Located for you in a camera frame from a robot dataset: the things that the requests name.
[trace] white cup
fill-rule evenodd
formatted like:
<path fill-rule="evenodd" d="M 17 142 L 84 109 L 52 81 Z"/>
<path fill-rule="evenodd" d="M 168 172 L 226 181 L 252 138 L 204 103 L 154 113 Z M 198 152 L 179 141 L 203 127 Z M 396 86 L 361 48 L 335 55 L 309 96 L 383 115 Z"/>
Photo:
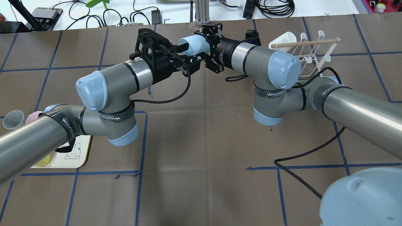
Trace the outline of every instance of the white cup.
<path fill-rule="evenodd" d="M 209 44 L 201 35 L 192 35 L 181 38 L 179 45 L 189 43 L 189 49 L 182 52 L 184 55 L 197 55 L 201 52 L 209 53 Z"/>
<path fill-rule="evenodd" d="M 287 53 L 292 47 L 271 48 L 271 45 L 272 44 L 292 43 L 292 42 L 297 42 L 296 35 L 290 31 L 288 31 L 288 32 L 284 33 L 283 35 L 274 39 L 272 42 L 270 42 L 268 45 L 268 48 L 284 51 L 285 53 Z"/>
<path fill-rule="evenodd" d="M 25 125 L 27 115 L 20 110 L 14 110 L 8 113 L 3 120 L 3 126 L 6 129 L 18 129 Z"/>

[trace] silver metal tube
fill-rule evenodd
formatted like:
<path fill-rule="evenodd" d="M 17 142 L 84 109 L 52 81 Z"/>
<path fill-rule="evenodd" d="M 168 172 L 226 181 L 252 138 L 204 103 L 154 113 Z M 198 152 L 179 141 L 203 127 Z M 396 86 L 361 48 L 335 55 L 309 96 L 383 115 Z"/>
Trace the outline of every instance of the silver metal tube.
<path fill-rule="evenodd" d="M 332 91 L 324 102 L 332 120 L 402 159 L 402 107 L 348 88 Z"/>
<path fill-rule="evenodd" d="M 67 132 L 50 117 L 0 137 L 0 187 L 64 144 Z"/>

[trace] black electronic device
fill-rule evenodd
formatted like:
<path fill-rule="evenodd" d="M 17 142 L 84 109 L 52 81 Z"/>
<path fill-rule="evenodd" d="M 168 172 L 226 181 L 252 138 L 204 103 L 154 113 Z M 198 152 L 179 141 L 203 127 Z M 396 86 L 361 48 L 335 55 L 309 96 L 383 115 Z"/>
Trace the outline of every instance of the black electronic device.
<path fill-rule="evenodd" d="M 22 23 L 15 21 L 0 21 L 0 34 L 30 32 Z"/>
<path fill-rule="evenodd" d="M 162 13 L 159 9 L 151 11 L 151 21 L 152 21 L 152 24 L 161 24 L 162 23 Z"/>
<path fill-rule="evenodd" d="M 8 0 L 10 4 L 28 21 L 30 31 L 51 31 L 59 20 L 62 9 L 36 8 L 32 14 L 18 0 Z"/>
<path fill-rule="evenodd" d="M 246 0 L 246 5 L 244 6 L 243 18 L 251 19 L 254 13 L 255 0 Z"/>

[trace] yellow cup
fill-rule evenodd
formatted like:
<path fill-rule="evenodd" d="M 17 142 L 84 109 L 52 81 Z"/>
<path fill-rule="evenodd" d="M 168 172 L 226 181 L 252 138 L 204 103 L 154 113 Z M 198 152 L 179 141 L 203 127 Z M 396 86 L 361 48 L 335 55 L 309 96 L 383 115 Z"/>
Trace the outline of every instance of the yellow cup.
<path fill-rule="evenodd" d="M 35 166 L 37 167 L 43 167 L 47 165 L 50 162 L 50 154 L 44 157 L 42 160 L 40 160 Z"/>

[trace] wooden dowel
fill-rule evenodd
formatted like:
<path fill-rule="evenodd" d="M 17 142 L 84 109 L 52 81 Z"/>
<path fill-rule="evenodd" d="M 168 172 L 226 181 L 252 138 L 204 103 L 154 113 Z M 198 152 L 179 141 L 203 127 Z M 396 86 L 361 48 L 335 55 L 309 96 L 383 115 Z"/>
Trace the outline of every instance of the wooden dowel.
<path fill-rule="evenodd" d="M 342 39 L 326 39 L 326 40 L 317 40 L 317 41 L 301 41 L 301 42 L 291 42 L 291 43 L 281 43 L 281 44 L 272 44 L 271 48 L 282 48 L 282 47 L 293 47 L 293 46 L 302 46 L 302 45 L 318 45 L 318 44 L 329 44 L 329 43 L 339 43 L 342 42 Z"/>

